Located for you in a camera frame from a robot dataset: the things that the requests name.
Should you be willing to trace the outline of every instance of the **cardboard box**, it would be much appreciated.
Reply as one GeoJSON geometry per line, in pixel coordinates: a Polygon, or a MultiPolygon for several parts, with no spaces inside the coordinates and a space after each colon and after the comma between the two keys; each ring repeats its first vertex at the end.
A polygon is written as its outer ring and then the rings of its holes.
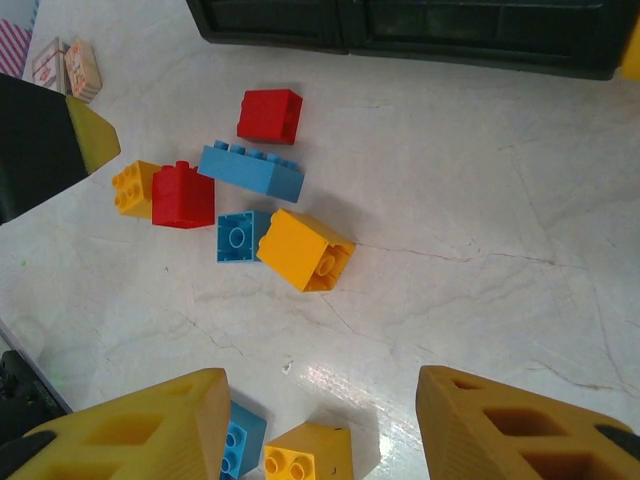
{"type": "Polygon", "coordinates": [[[89,103],[102,88],[93,48],[77,38],[64,55],[73,96],[89,103]]]}
{"type": "Polygon", "coordinates": [[[68,49],[69,45],[59,38],[47,45],[33,60],[33,73],[31,74],[33,83],[65,95],[70,94],[69,78],[64,65],[64,54],[68,49]]]}

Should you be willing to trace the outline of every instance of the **white marble floor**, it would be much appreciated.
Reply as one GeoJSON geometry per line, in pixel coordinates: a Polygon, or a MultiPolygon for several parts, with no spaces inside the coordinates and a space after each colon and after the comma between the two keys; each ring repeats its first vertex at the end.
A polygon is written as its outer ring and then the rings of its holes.
{"type": "MultiPolygon", "coordinates": [[[[44,0],[78,34],[123,153],[0,228],[0,316],[74,409],[227,370],[276,436],[349,425],[358,478],[427,478],[418,368],[444,364],[640,429],[640,85],[210,45],[180,0],[44,0]],[[293,87],[299,211],[358,243],[336,289],[217,264],[216,230],[121,217],[112,175],[235,141],[244,91],[293,87]]],[[[219,213],[282,203],[219,184],[219,213]]],[[[262,478],[254,472],[249,478],[262,478]]]]}

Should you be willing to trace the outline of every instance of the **red lego brick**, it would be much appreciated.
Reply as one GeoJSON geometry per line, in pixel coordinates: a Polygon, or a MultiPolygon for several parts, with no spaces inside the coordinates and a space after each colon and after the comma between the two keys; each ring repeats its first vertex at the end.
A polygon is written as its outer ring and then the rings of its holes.
{"type": "Polygon", "coordinates": [[[196,170],[179,160],[175,167],[164,165],[153,174],[151,223],[174,228],[215,223],[214,180],[196,170]]]}
{"type": "Polygon", "coordinates": [[[251,142],[293,145],[301,108],[302,97],[289,89],[247,90],[236,133],[251,142]]]}

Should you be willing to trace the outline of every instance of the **blue lego brick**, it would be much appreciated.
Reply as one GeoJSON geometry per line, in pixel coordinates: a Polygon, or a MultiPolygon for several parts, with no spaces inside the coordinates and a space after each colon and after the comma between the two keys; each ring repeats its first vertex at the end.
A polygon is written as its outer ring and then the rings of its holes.
{"type": "Polygon", "coordinates": [[[198,173],[221,182],[237,185],[263,195],[297,202],[304,174],[295,162],[275,153],[245,150],[216,140],[213,147],[204,147],[198,173]]]}
{"type": "Polygon", "coordinates": [[[218,262],[259,262],[258,242],[270,224],[271,214],[257,210],[218,215],[218,262]]]}
{"type": "Polygon", "coordinates": [[[266,420],[231,402],[221,479],[239,478],[258,466],[266,431],[266,420]]]}

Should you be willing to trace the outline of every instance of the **yellow lego brick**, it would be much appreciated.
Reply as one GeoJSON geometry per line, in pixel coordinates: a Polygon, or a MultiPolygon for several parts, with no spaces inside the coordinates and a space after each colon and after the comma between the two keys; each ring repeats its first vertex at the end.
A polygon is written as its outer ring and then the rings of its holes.
{"type": "Polygon", "coordinates": [[[113,177],[113,201],[121,215],[151,219],[151,184],[159,165],[138,160],[113,177]]]}
{"type": "Polygon", "coordinates": [[[218,480],[230,409],[224,370],[200,370],[38,426],[57,437],[11,480],[218,480]]]}
{"type": "Polygon", "coordinates": [[[115,128],[77,98],[67,95],[67,108],[87,173],[120,155],[115,128]]]}
{"type": "Polygon", "coordinates": [[[266,480],[353,480],[351,432],[303,423],[264,447],[266,480]]]}
{"type": "Polygon", "coordinates": [[[628,80],[640,80],[640,19],[622,59],[622,76],[628,80]]]}
{"type": "Polygon", "coordinates": [[[280,209],[257,256],[301,292],[331,290],[356,246],[311,215],[280,209]]]}
{"type": "Polygon", "coordinates": [[[422,367],[416,414],[432,480],[640,478],[640,463],[595,428],[626,425],[458,370],[422,367]]]}

